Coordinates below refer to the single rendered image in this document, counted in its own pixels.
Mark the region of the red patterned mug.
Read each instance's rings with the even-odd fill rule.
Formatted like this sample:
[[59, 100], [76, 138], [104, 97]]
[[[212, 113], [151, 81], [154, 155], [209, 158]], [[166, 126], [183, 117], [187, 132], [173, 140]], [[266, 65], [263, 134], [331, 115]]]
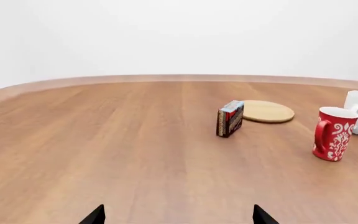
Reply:
[[318, 119], [313, 154], [325, 161], [338, 162], [347, 149], [358, 114], [344, 108], [324, 106], [319, 108]]

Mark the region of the brown chocolate pudding box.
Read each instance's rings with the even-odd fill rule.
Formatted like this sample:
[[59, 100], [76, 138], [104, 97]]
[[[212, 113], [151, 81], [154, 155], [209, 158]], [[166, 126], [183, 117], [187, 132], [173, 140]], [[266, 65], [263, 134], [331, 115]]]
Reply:
[[244, 102], [232, 100], [217, 113], [216, 135], [228, 138], [242, 126]]

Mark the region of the round wooden plate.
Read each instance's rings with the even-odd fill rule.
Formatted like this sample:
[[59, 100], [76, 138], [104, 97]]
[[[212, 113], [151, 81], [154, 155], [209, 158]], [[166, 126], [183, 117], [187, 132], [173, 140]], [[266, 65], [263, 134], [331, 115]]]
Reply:
[[282, 104], [262, 101], [244, 100], [243, 119], [258, 123], [286, 123], [295, 117], [295, 112]]

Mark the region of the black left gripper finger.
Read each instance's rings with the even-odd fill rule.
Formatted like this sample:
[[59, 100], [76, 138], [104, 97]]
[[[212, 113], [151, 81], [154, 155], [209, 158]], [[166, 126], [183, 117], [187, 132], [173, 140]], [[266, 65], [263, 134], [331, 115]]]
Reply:
[[101, 204], [95, 208], [88, 216], [86, 216], [79, 224], [104, 224], [105, 223], [105, 211], [104, 205]]

